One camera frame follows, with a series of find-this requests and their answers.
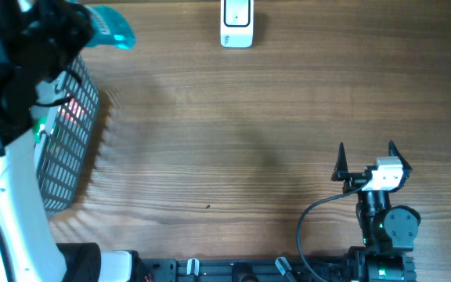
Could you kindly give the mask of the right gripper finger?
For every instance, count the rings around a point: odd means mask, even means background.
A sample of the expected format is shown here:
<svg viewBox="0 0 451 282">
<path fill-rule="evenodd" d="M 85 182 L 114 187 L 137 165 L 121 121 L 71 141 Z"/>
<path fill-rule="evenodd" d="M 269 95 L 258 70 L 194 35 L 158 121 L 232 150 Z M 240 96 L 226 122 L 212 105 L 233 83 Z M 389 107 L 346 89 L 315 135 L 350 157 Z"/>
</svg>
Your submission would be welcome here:
<svg viewBox="0 0 451 282">
<path fill-rule="evenodd" d="M 400 154 L 397 146 L 395 145 L 393 140 L 388 142 L 388 153 L 391 157 L 397 157 L 401 164 L 404 172 L 412 172 L 413 169 L 411 165 L 406 161 L 406 159 Z"/>
<path fill-rule="evenodd" d="M 334 166 L 334 175 L 347 175 L 348 174 L 348 163 L 346 159 L 345 147 L 343 142 L 340 142 L 338 153 L 337 153 L 337 161 Z"/>
</svg>

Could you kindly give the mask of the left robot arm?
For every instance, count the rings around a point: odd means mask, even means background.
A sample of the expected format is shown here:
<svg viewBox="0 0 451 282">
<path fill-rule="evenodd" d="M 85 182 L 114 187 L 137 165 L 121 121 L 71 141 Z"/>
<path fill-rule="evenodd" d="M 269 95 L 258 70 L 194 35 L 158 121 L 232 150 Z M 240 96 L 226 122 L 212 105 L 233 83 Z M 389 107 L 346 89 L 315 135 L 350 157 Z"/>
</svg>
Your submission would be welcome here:
<svg viewBox="0 0 451 282">
<path fill-rule="evenodd" d="M 0 281 L 148 281 L 136 251 L 58 243 L 49 217 L 71 206 L 99 109 L 86 47 L 129 50 L 108 6 L 0 1 Z"/>
</svg>

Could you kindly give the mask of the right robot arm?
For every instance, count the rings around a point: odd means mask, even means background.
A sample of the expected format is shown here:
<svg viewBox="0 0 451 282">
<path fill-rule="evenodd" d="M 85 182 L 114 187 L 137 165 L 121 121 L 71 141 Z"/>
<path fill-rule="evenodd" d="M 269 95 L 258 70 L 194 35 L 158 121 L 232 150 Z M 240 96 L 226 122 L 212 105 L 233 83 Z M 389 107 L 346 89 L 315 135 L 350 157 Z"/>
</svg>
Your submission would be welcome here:
<svg viewBox="0 0 451 282">
<path fill-rule="evenodd" d="M 339 145 L 331 179 L 342 181 L 343 192 L 358 197 L 355 213 L 362 230 L 363 246 L 345 255 L 342 279 L 346 281 L 413 282 L 417 280 L 413 258 L 421 223 L 420 213 L 405 205 L 392 206 L 390 195 L 402 187 L 413 169 L 388 143 L 388 155 L 377 157 L 363 172 L 350 172 L 345 148 Z"/>
</svg>

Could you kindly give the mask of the green lidded jar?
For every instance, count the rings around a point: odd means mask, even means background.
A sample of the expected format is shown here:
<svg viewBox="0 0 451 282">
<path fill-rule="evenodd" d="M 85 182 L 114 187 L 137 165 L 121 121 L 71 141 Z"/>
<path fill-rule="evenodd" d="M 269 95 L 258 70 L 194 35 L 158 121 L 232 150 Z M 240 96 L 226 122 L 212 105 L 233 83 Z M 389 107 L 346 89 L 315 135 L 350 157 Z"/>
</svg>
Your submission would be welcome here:
<svg viewBox="0 0 451 282">
<path fill-rule="evenodd" d="M 34 136 L 34 141 L 36 143 L 40 143 L 41 140 L 41 134 L 45 131 L 45 125 L 47 122 L 47 117 L 43 116 L 38 118 L 33 125 L 33 136 Z"/>
</svg>

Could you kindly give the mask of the blue mouthwash bottle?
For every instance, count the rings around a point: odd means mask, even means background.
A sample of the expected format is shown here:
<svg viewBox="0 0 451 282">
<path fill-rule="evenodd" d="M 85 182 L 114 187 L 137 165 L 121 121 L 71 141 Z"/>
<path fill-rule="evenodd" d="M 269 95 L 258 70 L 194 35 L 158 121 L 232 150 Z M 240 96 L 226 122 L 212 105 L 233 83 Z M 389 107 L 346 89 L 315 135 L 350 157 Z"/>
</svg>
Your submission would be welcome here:
<svg viewBox="0 0 451 282">
<path fill-rule="evenodd" d="M 121 50 L 133 48 L 137 39 L 124 16 L 106 5 L 83 5 L 79 1 L 69 0 L 78 14 L 88 21 L 90 31 L 86 48 L 110 45 Z"/>
</svg>

